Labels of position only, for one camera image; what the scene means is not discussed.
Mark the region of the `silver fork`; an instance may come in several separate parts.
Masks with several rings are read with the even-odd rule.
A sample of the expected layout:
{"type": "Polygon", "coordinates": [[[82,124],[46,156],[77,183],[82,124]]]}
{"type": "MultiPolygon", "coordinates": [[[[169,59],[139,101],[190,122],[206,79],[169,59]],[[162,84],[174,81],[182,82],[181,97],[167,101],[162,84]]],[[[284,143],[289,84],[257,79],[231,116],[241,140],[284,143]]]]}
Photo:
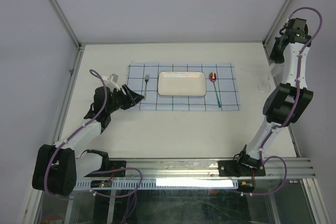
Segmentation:
{"type": "Polygon", "coordinates": [[[150,75],[146,74],[144,77],[144,81],[145,81],[145,89],[144,89],[144,100],[146,99],[146,94],[147,94],[147,86],[148,86],[148,81],[150,79],[150,75]]]}

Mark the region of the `white rectangular plate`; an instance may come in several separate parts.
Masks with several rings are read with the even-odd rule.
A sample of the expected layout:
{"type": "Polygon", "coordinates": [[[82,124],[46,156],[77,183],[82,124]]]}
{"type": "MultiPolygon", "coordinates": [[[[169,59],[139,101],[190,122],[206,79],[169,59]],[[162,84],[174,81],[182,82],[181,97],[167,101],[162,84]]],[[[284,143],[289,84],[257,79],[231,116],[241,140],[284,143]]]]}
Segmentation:
{"type": "Polygon", "coordinates": [[[206,94],[206,77],[203,72],[163,71],[157,88],[162,96],[202,97],[206,94]]]}

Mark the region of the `spoon with blue handle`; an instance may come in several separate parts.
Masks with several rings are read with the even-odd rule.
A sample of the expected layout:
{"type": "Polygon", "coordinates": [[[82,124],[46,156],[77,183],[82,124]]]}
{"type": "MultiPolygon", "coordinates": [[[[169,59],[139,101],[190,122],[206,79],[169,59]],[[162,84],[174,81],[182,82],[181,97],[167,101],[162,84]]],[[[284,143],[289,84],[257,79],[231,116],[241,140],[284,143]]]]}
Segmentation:
{"type": "Polygon", "coordinates": [[[216,87],[216,80],[217,80],[217,75],[215,72],[211,72],[209,74],[209,80],[212,82],[213,86],[214,86],[214,91],[215,91],[215,94],[216,94],[216,100],[217,100],[217,105],[219,108],[221,108],[221,101],[219,99],[219,95],[218,95],[218,92],[217,92],[217,87],[216,87]]]}

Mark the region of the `blue checkered cloth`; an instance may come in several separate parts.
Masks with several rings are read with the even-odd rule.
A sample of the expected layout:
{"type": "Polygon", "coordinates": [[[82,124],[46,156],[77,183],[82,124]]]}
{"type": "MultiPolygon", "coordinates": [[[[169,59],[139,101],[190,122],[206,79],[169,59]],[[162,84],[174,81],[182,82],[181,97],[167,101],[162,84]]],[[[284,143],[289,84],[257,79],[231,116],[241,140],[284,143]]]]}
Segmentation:
{"type": "Polygon", "coordinates": [[[150,75],[146,99],[132,111],[236,111],[241,109],[235,68],[232,63],[203,62],[132,62],[127,69],[127,86],[144,95],[146,74],[150,75]],[[206,77],[206,94],[202,97],[172,97],[158,94],[158,78],[163,71],[203,72],[206,77]],[[217,75],[216,87],[221,101],[217,105],[214,86],[209,74],[217,75]]]}

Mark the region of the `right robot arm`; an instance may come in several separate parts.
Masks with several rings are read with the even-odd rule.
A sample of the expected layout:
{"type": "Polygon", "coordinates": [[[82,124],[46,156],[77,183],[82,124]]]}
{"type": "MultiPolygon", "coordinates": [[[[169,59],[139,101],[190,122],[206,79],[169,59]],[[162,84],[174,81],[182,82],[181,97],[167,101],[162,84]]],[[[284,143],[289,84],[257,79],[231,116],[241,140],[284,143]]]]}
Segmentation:
{"type": "Polygon", "coordinates": [[[307,89],[305,68],[311,36],[305,19],[287,21],[275,39],[270,60],[282,65],[282,80],[267,98],[264,121],[255,137],[244,146],[235,162],[235,171],[247,175],[263,165],[262,156],[276,136],[291,123],[297,122],[313,98],[307,89]]]}

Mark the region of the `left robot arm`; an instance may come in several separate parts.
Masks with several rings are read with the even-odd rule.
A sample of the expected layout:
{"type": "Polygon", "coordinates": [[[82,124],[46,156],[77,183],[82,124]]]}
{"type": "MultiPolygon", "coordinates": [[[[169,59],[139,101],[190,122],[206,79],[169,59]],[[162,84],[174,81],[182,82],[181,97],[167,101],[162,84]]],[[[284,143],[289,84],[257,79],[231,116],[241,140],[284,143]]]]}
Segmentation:
{"type": "Polygon", "coordinates": [[[111,114],[140,103],[144,96],[123,85],[110,90],[98,87],[93,103],[80,126],[64,140],[44,144],[37,154],[32,187],[54,195],[68,196],[78,179],[84,177],[125,177],[125,161],[112,161],[104,151],[89,149],[89,143],[101,135],[111,122],[111,114]]]}

